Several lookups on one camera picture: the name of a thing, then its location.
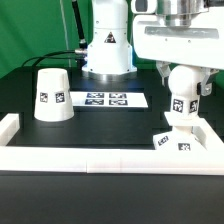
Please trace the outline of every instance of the white cup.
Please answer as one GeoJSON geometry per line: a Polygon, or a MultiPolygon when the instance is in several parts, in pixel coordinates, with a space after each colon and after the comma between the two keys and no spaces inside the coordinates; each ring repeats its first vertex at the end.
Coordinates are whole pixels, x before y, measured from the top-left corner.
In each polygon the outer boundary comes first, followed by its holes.
{"type": "Polygon", "coordinates": [[[64,121],[74,116],[65,69],[46,68],[38,71],[34,117],[41,121],[64,121]]]}

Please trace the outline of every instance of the black tabletop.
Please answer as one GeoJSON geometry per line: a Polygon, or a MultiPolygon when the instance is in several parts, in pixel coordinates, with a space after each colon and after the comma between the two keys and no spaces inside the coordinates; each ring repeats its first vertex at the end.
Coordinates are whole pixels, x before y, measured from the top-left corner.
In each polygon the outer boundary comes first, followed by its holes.
{"type": "MultiPolygon", "coordinates": [[[[71,91],[143,92],[149,107],[74,107],[75,116],[46,124],[33,118],[35,74],[18,68],[0,80],[1,118],[20,113],[21,129],[9,145],[153,149],[152,135],[169,130],[170,93],[158,73],[102,83],[69,70],[71,91]]],[[[223,90],[201,98],[205,117],[223,139],[223,90]]],[[[2,224],[224,223],[222,176],[0,172],[2,224]]]]}
{"type": "MultiPolygon", "coordinates": [[[[21,119],[21,129],[9,145],[154,149],[153,135],[170,130],[164,117],[170,91],[155,70],[139,70],[136,79],[106,83],[85,79],[77,69],[68,70],[71,91],[141,92],[148,108],[76,106],[74,117],[63,122],[33,117],[37,71],[18,68],[0,80],[0,112],[20,113],[21,119]]],[[[222,139],[223,96],[224,91],[213,85],[212,95],[201,98],[199,110],[222,139]]]]}

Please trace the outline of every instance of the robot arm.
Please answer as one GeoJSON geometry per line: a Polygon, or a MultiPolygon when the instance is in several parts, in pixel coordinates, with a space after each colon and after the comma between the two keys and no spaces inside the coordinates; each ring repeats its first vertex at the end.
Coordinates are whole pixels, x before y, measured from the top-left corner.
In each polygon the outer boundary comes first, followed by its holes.
{"type": "Polygon", "coordinates": [[[83,75],[103,81],[136,77],[132,46],[127,41],[128,4],[126,0],[92,0],[93,40],[83,75]]]}
{"type": "Polygon", "coordinates": [[[158,61],[163,77],[167,63],[204,67],[201,95],[209,95],[212,75],[224,70],[224,1],[133,0],[132,11],[140,14],[133,23],[137,55],[158,61]]]}
{"type": "Polygon", "coordinates": [[[159,73],[169,76],[172,93],[165,116],[173,128],[153,137],[155,148],[213,149],[221,140],[206,122],[209,128],[200,126],[198,109],[200,95],[211,93],[210,79],[217,69],[224,70],[224,1],[133,0],[132,11],[139,14],[133,22],[135,51],[157,61],[159,73]],[[180,65],[170,71],[169,63],[180,65]]]}

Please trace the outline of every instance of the green wall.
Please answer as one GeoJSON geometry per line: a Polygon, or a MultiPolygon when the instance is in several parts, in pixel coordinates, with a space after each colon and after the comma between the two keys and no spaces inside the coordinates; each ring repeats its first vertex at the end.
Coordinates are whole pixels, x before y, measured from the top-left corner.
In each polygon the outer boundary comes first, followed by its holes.
{"type": "MultiPolygon", "coordinates": [[[[0,78],[35,56],[66,50],[61,5],[63,3],[68,31],[69,49],[78,47],[78,34],[71,7],[71,0],[0,0],[0,78]]],[[[129,4],[129,41],[133,14],[129,4]]],[[[79,0],[84,33],[88,42],[92,40],[92,3],[79,0]]],[[[134,57],[139,68],[154,68],[155,63],[134,57]]],[[[44,60],[41,65],[68,66],[68,60],[44,60]]],[[[224,73],[217,77],[224,88],[224,73]]]]}

